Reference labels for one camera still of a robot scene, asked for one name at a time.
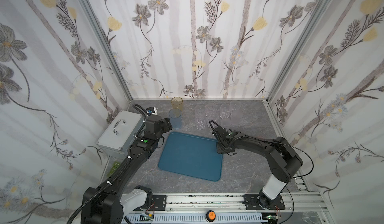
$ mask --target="orange button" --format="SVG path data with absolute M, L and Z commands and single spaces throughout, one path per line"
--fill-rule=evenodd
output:
M 208 217 L 209 217 L 209 219 L 214 220 L 216 217 L 216 214 L 213 211 L 211 211 L 208 213 Z

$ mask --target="floral wallpaper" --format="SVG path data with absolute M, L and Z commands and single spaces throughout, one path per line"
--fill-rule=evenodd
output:
M 128 104 L 77 0 L 0 0 L 0 213 L 65 223 L 100 181 Z
M 384 0 L 332 0 L 270 100 L 339 224 L 384 217 L 383 49 Z
M 135 98 L 267 98 L 319 0 L 89 0 Z

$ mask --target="chrome handle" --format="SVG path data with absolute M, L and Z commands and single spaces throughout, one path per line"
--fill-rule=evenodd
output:
M 118 120 L 118 121 L 116 122 L 115 126 L 113 127 L 113 133 L 115 133 L 115 135 L 118 134 L 118 132 L 115 131 L 115 128 L 116 128 L 116 126 L 118 126 L 118 124 L 119 124 L 120 121 L 122 121 L 123 123 L 125 123 L 125 121 L 124 121 L 123 119 L 120 119 L 120 120 Z

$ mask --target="silver metal box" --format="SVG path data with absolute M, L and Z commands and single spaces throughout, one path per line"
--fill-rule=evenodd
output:
M 135 140 L 135 133 L 144 120 L 141 114 L 120 111 L 112 123 L 100 136 L 97 144 L 109 155 L 124 159 L 128 147 Z

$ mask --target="blue tray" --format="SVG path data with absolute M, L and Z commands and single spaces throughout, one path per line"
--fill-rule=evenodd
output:
M 171 132 L 159 160 L 165 171 L 210 181 L 221 177 L 223 155 L 216 151 L 216 139 Z

